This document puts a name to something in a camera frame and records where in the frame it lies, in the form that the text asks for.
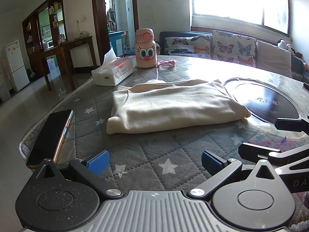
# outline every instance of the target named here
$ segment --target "glossy floor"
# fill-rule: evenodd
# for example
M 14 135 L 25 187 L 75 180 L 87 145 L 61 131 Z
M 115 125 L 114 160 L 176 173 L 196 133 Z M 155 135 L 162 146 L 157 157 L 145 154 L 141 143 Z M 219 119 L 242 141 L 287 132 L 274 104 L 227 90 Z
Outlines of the glossy floor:
M 47 90 L 44 78 L 33 82 L 0 105 L 0 231 L 15 232 L 22 227 L 15 212 L 15 201 L 32 172 L 18 152 L 23 135 L 71 88 L 66 75 L 59 69 L 48 75 L 52 91 Z M 90 78 L 90 73 L 75 74 L 75 87 Z

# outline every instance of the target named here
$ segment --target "window sill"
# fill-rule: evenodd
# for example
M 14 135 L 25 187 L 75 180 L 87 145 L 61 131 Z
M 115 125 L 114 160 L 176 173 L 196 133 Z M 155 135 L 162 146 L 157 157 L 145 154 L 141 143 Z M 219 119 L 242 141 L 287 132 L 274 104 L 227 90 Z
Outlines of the window sill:
M 277 42 L 279 39 L 283 39 L 288 43 L 291 43 L 292 39 L 281 35 L 271 30 L 226 18 L 210 17 L 210 16 L 192 16 L 192 26 L 210 27 L 222 30 L 231 30 L 248 35 L 257 36 L 273 42 Z

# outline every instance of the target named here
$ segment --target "blue gripper pad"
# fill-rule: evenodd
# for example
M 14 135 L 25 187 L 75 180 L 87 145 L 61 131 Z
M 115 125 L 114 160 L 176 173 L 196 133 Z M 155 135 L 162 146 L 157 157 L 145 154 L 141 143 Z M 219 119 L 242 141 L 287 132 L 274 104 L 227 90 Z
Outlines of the blue gripper pad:
M 82 164 L 96 175 L 100 175 L 109 165 L 109 153 L 107 150 L 104 150 L 103 152 L 84 160 Z
M 225 166 L 224 164 L 217 160 L 215 155 L 211 152 L 204 151 L 202 153 L 202 166 L 210 173 L 212 176 L 221 171 Z

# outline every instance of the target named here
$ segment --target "hanging clothes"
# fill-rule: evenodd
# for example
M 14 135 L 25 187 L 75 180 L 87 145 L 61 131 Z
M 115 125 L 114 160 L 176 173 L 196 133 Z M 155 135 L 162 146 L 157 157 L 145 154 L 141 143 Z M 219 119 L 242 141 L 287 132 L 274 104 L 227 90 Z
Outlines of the hanging clothes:
M 113 8 L 109 8 L 106 14 L 106 19 L 107 19 L 107 28 L 109 31 L 116 31 L 116 13 L 113 10 Z

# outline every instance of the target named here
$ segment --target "phone screen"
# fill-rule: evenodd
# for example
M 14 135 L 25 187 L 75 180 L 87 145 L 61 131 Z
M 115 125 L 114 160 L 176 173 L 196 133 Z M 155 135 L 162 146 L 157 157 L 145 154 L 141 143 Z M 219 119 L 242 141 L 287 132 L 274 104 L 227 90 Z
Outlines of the phone screen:
M 59 141 L 64 135 L 65 125 L 72 116 L 71 112 L 72 110 L 69 109 L 51 113 L 47 117 L 29 154 L 27 166 L 39 165 L 45 158 L 53 160 L 58 152 Z

